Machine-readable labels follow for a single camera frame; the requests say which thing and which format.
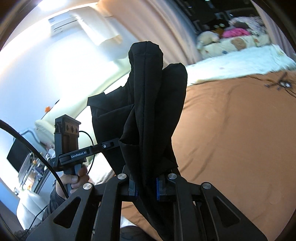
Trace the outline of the left forearm dark sleeve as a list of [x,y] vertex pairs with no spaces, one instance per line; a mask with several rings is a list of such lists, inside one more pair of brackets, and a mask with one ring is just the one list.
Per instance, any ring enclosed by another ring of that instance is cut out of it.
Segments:
[[42,221],[44,221],[49,215],[51,215],[65,200],[66,197],[60,185],[57,184],[50,194],[49,204],[45,208],[42,216]]

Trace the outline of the person's left hand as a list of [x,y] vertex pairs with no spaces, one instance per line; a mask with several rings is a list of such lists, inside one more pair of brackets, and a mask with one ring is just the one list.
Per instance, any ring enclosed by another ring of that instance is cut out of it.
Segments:
[[63,174],[60,179],[63,183],[63,186],[67,187],[68,184],[71,186],[70,193],[72,194],[85,183],[89,182],[89,175],[87,172],[87,167],[82,165],[77,175]]

